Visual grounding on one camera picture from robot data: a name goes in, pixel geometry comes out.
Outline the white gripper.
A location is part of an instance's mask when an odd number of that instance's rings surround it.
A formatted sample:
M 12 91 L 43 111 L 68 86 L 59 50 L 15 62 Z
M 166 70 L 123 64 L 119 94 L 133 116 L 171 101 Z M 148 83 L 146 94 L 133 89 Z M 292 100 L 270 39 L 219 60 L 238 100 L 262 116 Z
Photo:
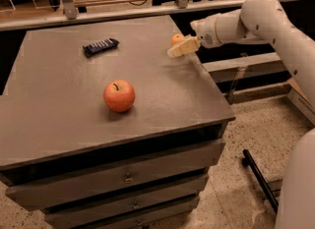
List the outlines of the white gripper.
M 196 36 L 187 35 L 167 50 L 167 55 L 176 58 L 197 51 L 202 45 L 205 48 L 220 46 L 217 37 L 216 22 L 219 15 L 208 16 L 205 19 L 192 21 L 190 26 Z

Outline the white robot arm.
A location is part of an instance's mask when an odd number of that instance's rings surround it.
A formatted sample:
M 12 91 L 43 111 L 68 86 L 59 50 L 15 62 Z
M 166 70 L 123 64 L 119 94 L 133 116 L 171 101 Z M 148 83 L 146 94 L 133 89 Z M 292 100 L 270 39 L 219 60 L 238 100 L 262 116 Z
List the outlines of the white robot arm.
M 315 41 L 288 19 L 279 0 L 245 0 L 241 8 L 193 21 L 194 36 L 173 44 L 174 58 L 247 39 L 269 43 L 309 102 L 315 104 Z M 315 229 L 315 129 L 294 147 L 283 175 L 275 229 Z

